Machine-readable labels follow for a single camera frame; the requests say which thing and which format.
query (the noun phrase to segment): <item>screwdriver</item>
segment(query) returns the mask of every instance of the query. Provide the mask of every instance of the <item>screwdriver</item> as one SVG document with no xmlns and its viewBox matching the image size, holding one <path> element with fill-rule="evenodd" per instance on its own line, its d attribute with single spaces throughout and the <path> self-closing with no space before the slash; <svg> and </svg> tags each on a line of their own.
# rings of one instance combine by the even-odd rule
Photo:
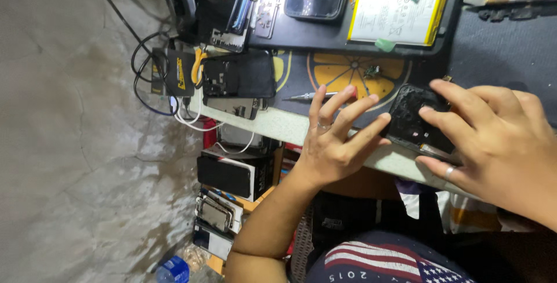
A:
<svg viewBox="0 0 557 283">
<path fill-rule="evenodd" d="M 325 94 L 325 98 L 331 98 L 333 96 L 335 96 L 336 94 L 338 94 L 339 92 L 329 92 Z M 292 96 L 289 98 L 284 98 L 282 100 L 313 100 L 313 98 L 315 97 L 315 93 L 306 93 L 303 95 L 298 95 L 298 96 Z M 354 93 L 352 94 L 352 97 L 354 98 L 358 98 L 358 90 L 354 90 Z"/>
</svg>

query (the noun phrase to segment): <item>plastic bottle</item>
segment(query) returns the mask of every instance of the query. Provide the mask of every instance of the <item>plastic bottle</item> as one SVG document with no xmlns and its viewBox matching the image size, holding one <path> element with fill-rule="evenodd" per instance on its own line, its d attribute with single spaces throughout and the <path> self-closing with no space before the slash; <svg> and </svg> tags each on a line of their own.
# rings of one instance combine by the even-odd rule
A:
<svg viewBox="0 0 557 283">
<path fill-rule="evenodd" d="M 174 256 L 155 272 L 157 283 L 187 283 L 189 281 L 188 264 L 180 257 Z"/>
</svg>

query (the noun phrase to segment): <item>t-shirt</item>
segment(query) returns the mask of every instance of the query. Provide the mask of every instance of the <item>t-shirt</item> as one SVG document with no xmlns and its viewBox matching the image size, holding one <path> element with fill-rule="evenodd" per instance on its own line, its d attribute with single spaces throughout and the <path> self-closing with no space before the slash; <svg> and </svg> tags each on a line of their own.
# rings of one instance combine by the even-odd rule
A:
<svg viewBox="0 0 557 283">
<path fill-rule="evenodd" d="M 306 283 L 474 283 L 454 262 L 408 237 L 372 231 L 324 253 Z"/>
</svg>

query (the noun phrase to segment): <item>yellow pliers handle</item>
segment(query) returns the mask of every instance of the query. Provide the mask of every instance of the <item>yellow pliers handle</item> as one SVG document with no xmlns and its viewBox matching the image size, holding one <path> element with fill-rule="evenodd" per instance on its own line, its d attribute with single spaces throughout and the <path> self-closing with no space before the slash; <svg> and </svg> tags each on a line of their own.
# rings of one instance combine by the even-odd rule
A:
<svg viewBox="0 0 557 283">
<path fill-rule="evenodd" d="M 207 58 L 207 53 L 203 52 L 200 48 L 196 48 L 196 61 L 193 63 L 193 67 L 191 68 L 191 81 L 195 86 L 201 83 L 201 76 L 197 76 L 199 73 L 199 65 L 201 64 L 201 60 Z"/>
</svg>

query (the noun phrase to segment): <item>ring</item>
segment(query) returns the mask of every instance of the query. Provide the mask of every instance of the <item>ring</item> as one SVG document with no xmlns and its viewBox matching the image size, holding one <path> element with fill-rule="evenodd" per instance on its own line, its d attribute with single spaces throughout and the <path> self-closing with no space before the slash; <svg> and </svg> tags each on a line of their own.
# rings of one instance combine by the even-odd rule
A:
<svg viewBox="0 0 557 283">
<path fill-rule="evenodd" d="M 451 176 L 451 173 L 455 170 L 454 166 L 450 166 L 447 171 L 445 171 L 445 181 L 449 180 L 449 177 Z"/>
<path fill-rule="evenodd" d="M 331 124 L 323 125 L 319 121 L 317 122 L 317 127 L 321 130 L 328 131 L 331 128 Z"/>
</svg>

